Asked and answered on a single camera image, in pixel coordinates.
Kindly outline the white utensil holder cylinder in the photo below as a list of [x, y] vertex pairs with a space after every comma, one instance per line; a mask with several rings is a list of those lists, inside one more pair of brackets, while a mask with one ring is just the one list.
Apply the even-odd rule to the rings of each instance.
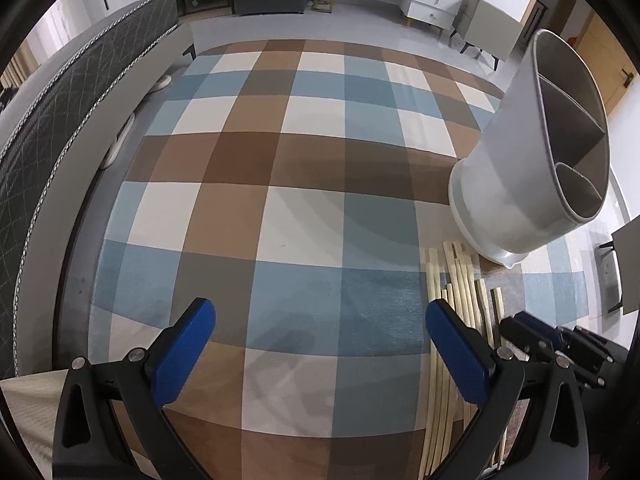
[[596, 218], [609, 177], [596, 81], [565, 40], [538, 30], [480, 140], [451, 171], [458, 229], [478, 254], [512, 268]]

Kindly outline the yellow wooden door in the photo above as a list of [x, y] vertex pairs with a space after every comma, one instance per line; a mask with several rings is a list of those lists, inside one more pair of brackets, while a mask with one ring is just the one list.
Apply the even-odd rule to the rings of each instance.
[[591, 11], [580, 33], [570, 40], [592, 73], [609, 115], [620, 104], [639, 72], [602, 18]]

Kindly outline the dark grey quilted mattress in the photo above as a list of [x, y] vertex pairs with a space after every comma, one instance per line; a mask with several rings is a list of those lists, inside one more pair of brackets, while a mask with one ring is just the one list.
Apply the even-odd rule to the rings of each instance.
[[1, 376], [15, 377], [13, 296], [38, 197], [96, 98], [180, 24], [176, 0], [139, 0], [97, 22], [42, 64], [1, 114]]

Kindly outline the grey bedside cabinet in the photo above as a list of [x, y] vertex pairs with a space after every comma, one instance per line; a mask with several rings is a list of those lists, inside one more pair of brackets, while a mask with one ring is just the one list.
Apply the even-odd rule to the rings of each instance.
[[522, 28], [520, 21], [485, 0], [461, 0], [450, 37], [458, 35], [464, 41], [460, 53], [469, 48], [488, 53], [496, 70], [509, 58]]

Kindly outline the checkered tablecloth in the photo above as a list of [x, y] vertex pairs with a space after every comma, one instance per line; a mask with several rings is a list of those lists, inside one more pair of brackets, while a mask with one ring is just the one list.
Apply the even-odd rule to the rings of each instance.
[[121, 359], [207, 298], [216, 327], [167, 414], [212, 477], [416, 478], [421, 260], [459, 238], [449, 174], [501, 98], [464, 70], [366, 44], [203, 52], [118, 191], [90, 359]]

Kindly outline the grey-white chair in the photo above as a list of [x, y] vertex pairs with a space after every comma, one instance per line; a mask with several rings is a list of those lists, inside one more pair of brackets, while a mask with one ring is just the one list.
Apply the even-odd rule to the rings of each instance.
[[598, 247], [601, 292], [608, 313], [639, 309], [639, 218], [612, 234]]

